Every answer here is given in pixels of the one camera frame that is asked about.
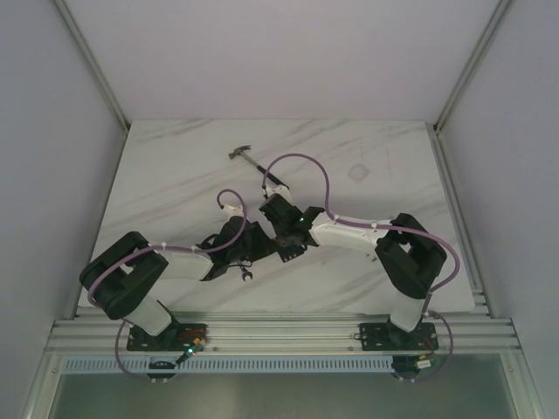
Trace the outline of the clear plastic fuse cover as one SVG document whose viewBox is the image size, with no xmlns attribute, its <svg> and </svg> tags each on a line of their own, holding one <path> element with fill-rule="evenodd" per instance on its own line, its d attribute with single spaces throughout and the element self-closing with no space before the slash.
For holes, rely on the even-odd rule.
<svg viewBox="0 0 559 419">
<path fill-rule="evenodd" d="M 349 169 L 347 176 L 353 182 L 361 183 L 369 176 L 369 174 L 370 169 L 368 167 L 362 163 L 357 163 Z"/>
</svg>

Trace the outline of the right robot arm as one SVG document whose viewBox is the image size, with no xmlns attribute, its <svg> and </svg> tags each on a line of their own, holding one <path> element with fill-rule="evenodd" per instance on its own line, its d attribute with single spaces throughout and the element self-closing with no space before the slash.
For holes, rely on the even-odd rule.
<svg viewBox="0 0 559 419">
<path fill-rule="evenodd" d="M 259 211 L 281 245 L 333 246 L 374 254 L 397 290 L 386 338 L 396 349 L 413 348 L 431 287 L 447 259 L 443 247 L 427 237 L 413 216 L 401 213 L 385 230 L 364 221 L 334 220 L 320 207 L 302 212 L 278 193 L 266 198 Z"/>
</svg>

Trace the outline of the black mounting plate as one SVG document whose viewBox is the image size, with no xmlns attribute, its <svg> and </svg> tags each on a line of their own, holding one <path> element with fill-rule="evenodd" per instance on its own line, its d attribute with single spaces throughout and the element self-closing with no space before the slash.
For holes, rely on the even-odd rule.
<svg viewBox="0 0 559 419">
<path fill-rule="evenodd" d="M 414 330 L 405 332 L 386 322 L 361 323 L 355 339 L 368 352 L 414 352 L 439 349 L 438 335 L 432 323 L 419 322 Z"/>
<path fill-rule="evenodd" d="M 152 336 L 138 326 L 128 334 L 129 352 L 182 352 L 196 345 L 207 336 L 203 323 L 172 323 L 157 336 Z"/>
</svg>

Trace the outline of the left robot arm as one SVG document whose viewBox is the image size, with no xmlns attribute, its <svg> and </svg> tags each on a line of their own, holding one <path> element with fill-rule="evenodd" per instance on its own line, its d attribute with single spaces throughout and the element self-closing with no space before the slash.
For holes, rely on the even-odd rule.
<svg viewBox="0 0 559 419">
<path fill-rule="evenodd" d="M 179 323 L 149 292 L 170 268 L 173 257 L 179 257 L 180 278 L 211 281 L 234 264 L 244 267 L 279 248 L 259 223 L 241 216 L 231 217 L 219 233 L 192 247 L 150 244 L 140 232 L 132 231 L 90 262 L 79 281 L 91 305 L 109 319 L 139 328 L 157 350 L 168 351 L 178 341 Z"/>
</svg>

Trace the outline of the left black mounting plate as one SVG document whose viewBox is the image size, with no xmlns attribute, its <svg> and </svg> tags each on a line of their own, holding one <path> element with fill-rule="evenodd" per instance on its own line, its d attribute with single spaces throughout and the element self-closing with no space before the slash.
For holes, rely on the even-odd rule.
<svg viewBox="0 0 559 419">
<path fill-rule="evenodd" d="M 172 323 L 157 336 L 152 336 L 138 326 L 128 334 L 129 352 L 182 352 L 196 345 L 207 336 L 203 323 Z"/>
</svg>

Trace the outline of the right aluminium frame post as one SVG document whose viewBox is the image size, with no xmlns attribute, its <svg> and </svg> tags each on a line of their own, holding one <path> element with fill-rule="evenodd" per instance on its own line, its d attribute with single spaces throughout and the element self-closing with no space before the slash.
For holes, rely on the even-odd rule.
<svg viewBox="0 0 559 419">
<path fill-rule="evenodd" d="M 499 0 L 495 5 L 490 18 L 473 47 L 449 97 L 433 125 L 436 134 L 440 134 L 444 131 L 445 126 L 450 121 L 455 108 L 461 101 L 466 89 L 471 84 L 476 72 L 479 70 L 513 6 L 514 0 Z"/>
</svg>

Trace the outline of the aluminium rail base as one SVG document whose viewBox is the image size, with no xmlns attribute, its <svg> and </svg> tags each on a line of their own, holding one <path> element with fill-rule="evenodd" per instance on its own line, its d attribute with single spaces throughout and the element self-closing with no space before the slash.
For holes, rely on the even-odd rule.
<svg viewBox="0 0 559 419">
<path fill-rule="evenodd" d="M 208 354 L 354 354 L 362 323 L 385 316 L 356 313 L 177 313 L 184 323 L 208 327 Z M 510 319 L 446 314 L 435 320 L 439 350 L 457 354 L 518 353 L 521 343 Z M 100 310 L 82 308 L 70 320 L 54 322 L 45 346 L 56 354 L 110 354 L 118 322 Z"/>
</svg>

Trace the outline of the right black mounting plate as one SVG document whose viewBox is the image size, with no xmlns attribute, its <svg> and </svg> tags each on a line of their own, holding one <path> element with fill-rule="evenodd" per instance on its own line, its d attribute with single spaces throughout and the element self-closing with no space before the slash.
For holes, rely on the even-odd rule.
<svg viewBox="0 0 559 419">
<path fill-rule="evenodd" d="M 368 352 L 414 352 L 439 349 L 438 335 L 432 323 L 419 322 L 414 330 L 405 332 L 386 322 L 361 323 L 355 339 Z"/>
</svg>

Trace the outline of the black fuse box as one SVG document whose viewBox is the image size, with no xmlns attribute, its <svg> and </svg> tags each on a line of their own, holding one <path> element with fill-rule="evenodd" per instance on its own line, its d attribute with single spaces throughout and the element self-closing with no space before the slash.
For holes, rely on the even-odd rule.
<svg viewBox="0 0 559 419">
<path fill-rule="evenodd" d="M 278 249 L 278 254 L 282 262 L 287 263 L 295 258 L 302 256 L 306 251 L 307 251 L 306 246 L 290 245 L 286 247 L 280 247 Z"/>
</svg>

